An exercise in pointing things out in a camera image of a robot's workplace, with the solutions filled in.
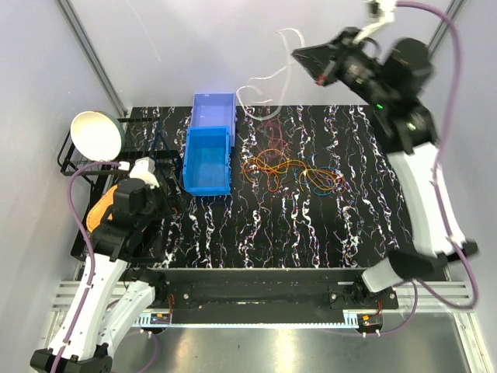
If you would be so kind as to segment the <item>light purple plastic bin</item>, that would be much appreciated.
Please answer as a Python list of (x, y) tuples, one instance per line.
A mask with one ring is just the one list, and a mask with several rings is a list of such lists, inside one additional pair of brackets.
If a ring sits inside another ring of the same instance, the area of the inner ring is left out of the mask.
[(191, 127), (227, 127), (230, 145), (235, 146), (237, 121), (234, 93), (196, 93), (193, 98)]

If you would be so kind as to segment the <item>blue plastic bin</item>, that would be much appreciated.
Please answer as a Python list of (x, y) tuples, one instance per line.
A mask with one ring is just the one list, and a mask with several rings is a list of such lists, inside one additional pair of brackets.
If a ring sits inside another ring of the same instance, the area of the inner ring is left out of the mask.
[(228, 127), (190, 127), (182, 168), (185, 190), (196, 197), (229, 195), (230, 153)]

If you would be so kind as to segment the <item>orange woven basket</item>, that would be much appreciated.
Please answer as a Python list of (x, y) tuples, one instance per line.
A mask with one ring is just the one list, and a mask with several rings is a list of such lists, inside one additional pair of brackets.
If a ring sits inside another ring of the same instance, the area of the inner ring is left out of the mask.
[(90, 209), (86, 217), (87, 231), (92, 233), (101, 223), (107, 209), (113, 204), (117, 185), (110, 187), (99, 201)]

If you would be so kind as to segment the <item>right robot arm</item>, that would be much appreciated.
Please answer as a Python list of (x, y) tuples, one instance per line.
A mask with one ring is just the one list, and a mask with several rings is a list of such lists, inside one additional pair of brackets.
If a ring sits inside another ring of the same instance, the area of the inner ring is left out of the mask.
[(440, 203), (450, 202), (435, 166), (441, 140), (431, 113), (418, 98), (433, 73), (426, 45), (401, 38), (379, 62), (366, 55), (363, 42), (353, 42), (359, 32), (345, 28), (328, 43), (298, 48), (291, 55), (318, 85), (340, 81), (374, 108), (374, 137), (401, 184), (415, 248), (396, 249), (363, 272), (352, 292), (354, 302), (366, 309), (387, 288), (466, 259), (478, 246), (465, 239), (451, 206), (440, 210)]

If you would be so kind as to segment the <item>aluminium frame rail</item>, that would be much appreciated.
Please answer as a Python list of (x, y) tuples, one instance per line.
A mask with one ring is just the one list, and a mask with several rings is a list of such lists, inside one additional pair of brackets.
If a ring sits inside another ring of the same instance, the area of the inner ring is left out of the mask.
[(460, 281), (415, 282), (389, 290), (381, 301), (357, 305), (343, 298), (343, 284), (335, 292), (319, 294), (316, 302), (254, 301), (211, 302), (205, 291), (177, 291), (174, 305), (144, 309), (132, 325), (142, 329), (356, 329), (381, 330), (388, 313), (408, 317), (410, 312), (459, 312), (471, 292)]

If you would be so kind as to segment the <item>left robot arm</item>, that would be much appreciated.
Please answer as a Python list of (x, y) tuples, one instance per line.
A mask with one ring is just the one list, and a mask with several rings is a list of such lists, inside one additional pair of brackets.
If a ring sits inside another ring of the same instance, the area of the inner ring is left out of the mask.
[(35, 350), (37, 372), (110, 372), (113, 355), (138, 316), (168, 301), (163, 273), (141, 268), (128, 279), (121, 299), (110, 304), (118, 280), (139, 252), (155, 242), (167, 212), (164, 192), (145, 181), (119, 182), (109, 215), (87, 237), (85, 271), (61, 328), (44, 349)]

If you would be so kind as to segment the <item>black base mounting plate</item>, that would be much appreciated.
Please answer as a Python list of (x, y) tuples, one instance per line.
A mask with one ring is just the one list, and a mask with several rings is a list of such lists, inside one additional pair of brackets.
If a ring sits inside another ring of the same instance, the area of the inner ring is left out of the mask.
[(366, 295), (356, 284), (358, 269), (162, 269), (158, 276), (176, 300), (177, 291), (205, 291), (211, 302), (307, 301), (335, 292), (343, 284), (343, 298), (357, 305), (381, 301), (392, 288)]

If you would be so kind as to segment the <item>white bowl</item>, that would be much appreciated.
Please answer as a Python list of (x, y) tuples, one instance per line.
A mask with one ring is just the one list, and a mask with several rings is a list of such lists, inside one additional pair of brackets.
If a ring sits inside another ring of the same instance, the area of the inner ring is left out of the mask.
[(102, 111), (79, 113), (71, 122), (70, 135), (76, 149), (92, 161), (113, 161), (125, 142), (123, 125)]

